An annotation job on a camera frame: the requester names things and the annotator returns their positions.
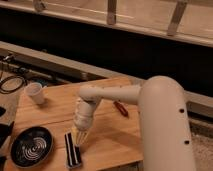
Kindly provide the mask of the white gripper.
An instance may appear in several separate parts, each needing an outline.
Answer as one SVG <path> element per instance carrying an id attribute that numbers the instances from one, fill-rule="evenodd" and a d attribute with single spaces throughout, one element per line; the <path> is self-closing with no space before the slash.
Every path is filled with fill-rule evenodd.
<path id="1" fill-rule="evenodd" d="M 75 114 L 74 125 L 76 127 L 73 126 L 71 128 L 71 134 L 72 134 L 72 139 L 73 139 L 74 144 L 77 144 L 77 129 L 83 131 L 83 132 L 81 132 L 80 140 L 79 140 L 79 146 L 81 146 L 85 142 L 85 140 L 89 134 L 89 131 L 86 131 L 86 130 L 90 129 L 90 127 L 92 126 L 92 123 L 93 123 L 93 115 L 91 113 L 86 113 L 86 114 L 76 113 Z"/>

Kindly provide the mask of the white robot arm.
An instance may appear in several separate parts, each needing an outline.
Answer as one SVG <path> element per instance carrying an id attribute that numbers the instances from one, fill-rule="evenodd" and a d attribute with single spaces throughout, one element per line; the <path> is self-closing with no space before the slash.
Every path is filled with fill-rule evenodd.
<path id="1" fill-rule="evenodd" d="M 73 123 L 76 145 L 85 141 L 103 99 L 138 107 L 144 171 L 197 171 L 187 99 L 176 80 L 154 76 L 129 86 L 81 86 Z"/>

